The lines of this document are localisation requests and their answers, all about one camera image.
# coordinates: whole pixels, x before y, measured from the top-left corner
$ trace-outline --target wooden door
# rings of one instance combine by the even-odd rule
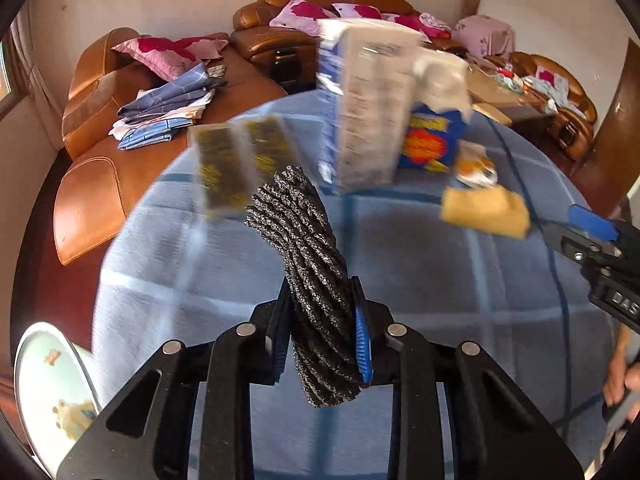
[[[640,46],[629,40],[618,90],[585,163],[571,181],[608,217],[640,175]]]

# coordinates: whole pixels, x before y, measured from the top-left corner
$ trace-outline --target bowl rim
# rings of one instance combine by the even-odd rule
[[[100,407],[100,403],[98,402],[98,395],[95,392],[94,384],[92,383],[89,377],[89,373],[84,367],[84,363],[82,362],[82,359],[78,354],[78,351],[76,350],[76,347],[73,345],[73,343],[69,341],[69,339],[67,339],[66,336],[62,332],[60,332],[59,329],[53,326],[51,323],[39,321],[37,323],[32,324],[30,327],[28,327],[28,329],[24,331],[24,334],[22,334],[22,337],[20,338],[20,342],[18,343],[18,348],[15,352],[15,361],[14,361],[15,403],[16,403],[16,406],[18,407],[18,416],[20,416],[20,423],[24,428],[24,433],[27,436],[27,440],[31,444],[31,449],[33,449],[33,452],[38,457],[38,460],[43,465],[43,467],[47,470],[47,473],[53,478],[53,473],[49,471],[49,468],[47,467],[42,457],[40,456],[38,449],[36,448],[36,446],[33,445],[33,441],[29,433],[29,428],[27,428],[26,424],[24,423],[24,416],[22,415],[22,403],[20,401],[20,383],[18,382],[18,372],[20,371],[20,363],[18,362],[18,359],[21,356],[22,347],[26,345],[27,340],[31,336],[37,334],[38,332],[46,332],[53,335],[56,339],[58,339],[58,341],[65,348],[65,350],[67,350],[75,358],[74,360],[76,362],[76,367],[80,372],[84,386],[86,387],[87,391],[89,391],[89,393],[91,394],[91,401],[95,406],[96,413],[100,413],[101,407]]]

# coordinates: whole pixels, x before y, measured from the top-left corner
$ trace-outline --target food package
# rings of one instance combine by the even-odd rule
[[[212,220],[242,214],[258,187],[298,163],[284,122],[275,115],[192,126],[189,135],[198,157],[196,203]]]
[[[449,171],[456,143],[471,121],[469,65],[453,54],[423,50],[414,66],[417,88],[400,168]]]
[[[318,171],[351,192],[390,184],[415,88],[422,35],[382,20],[319,20],[318,88],[325,124]]]
[[[498,184],[495,165],[486,156],[486,148],[481,144],[459,140],[455,167],[456,179],[474,189]]]

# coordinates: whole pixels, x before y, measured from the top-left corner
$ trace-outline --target table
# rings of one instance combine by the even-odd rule
[[[466,86],[473,100],[481,103],[489,103],[497,108],[517,106],[522,103],[532,102],[534,99],[531,95],[518,94],[513,90],[509,90],[506,86],[501,85],[473,64],[469,65],[469,72],[466,75]]]
[[[321,111],[312,91],[245,115],[282,114],[318,182]],[[585,204],[545,155],[508,128],[497,131],[475,114],[465,139],[484,144],[500,182],[520,190],[504,138],[540,218],[565,221],[569,205]],[[196,213],[194,165],[187,150],[164,171],[105,257],[92,339],[103,405],[167,339],[212,340],[278,293],[282,260],[271,246],[238,219],[208,223]],[[604,436],[598,394],[613,346],[611,320],[588,302],[576,264],[550,253],[536,229],[513,240],[441,222],[438,200],[450,184],[450,174],[402,170],[389,187],[322,194],[349,272],[369,299],[388,304],[398,322],[428,339],[479,342],[552,421],[565,416],[567,344],[577,410],[568,442],[587,466]],[[569,341],[551,262],[568,300]],[[335,409],[310,407],[290,355],[279,385],[252,388],[257,477],[386,478],[390,406],[390,388],[379,387]],[[194,435],[195,445],[197,420]],[[192,460],[195,466],[195,450]]]

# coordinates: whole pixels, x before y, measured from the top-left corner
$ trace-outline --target brown leather sofa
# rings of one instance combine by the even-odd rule
[[[257,0],[238,9],[234,14],[234,29],[231,44],[242,57],[258,67],[261,72],[270,75],[276,59],[276,51],[292,48],[296,51],[302,65],[301,83],[313,85],[316,79],[316,51],[318,38],[292,28],[270,27],[275,18],[290,0]],[[325,9],[335,12],[332,4],[361,4],[377,7],[380,12],[393,14],[420,14],[409,2],[404,0],[307,0]],[[461,44],[445,38],[433,38],[433,45],[448,52],[466,52]]]
[[[501,67],[504,67],[506,63],[503,58],[498,56],[486,56],[485,59]],[[596,107],[582,85],[567,69],[548,57],[513,52],[510,56],[510,62],[513,65],[513,71],[520,77],[535,76],[540,66],[569,81],[569,102],[575,105],[587,117],[587,120],[568,108],[558,108],[558,113],[548,134],[571,161],[580,160],[593,142],[593,126],[598,120]]]
[[[138,37],[118,28],[89,46],[80,57],[69,89],[62,135],[73,163],[63,177],[54,208],[54,239],[66,265],[119,231],[146,189],[187,146],[185,134],[129,151],[109,136],[116,112],[141,89],[164,82],[129,56],[111,50]],[[228,40],[228,35],[212,34]],[[218,89],[201,122],[216,123],[286,95],[233,48],[222,51],[227,85]]]

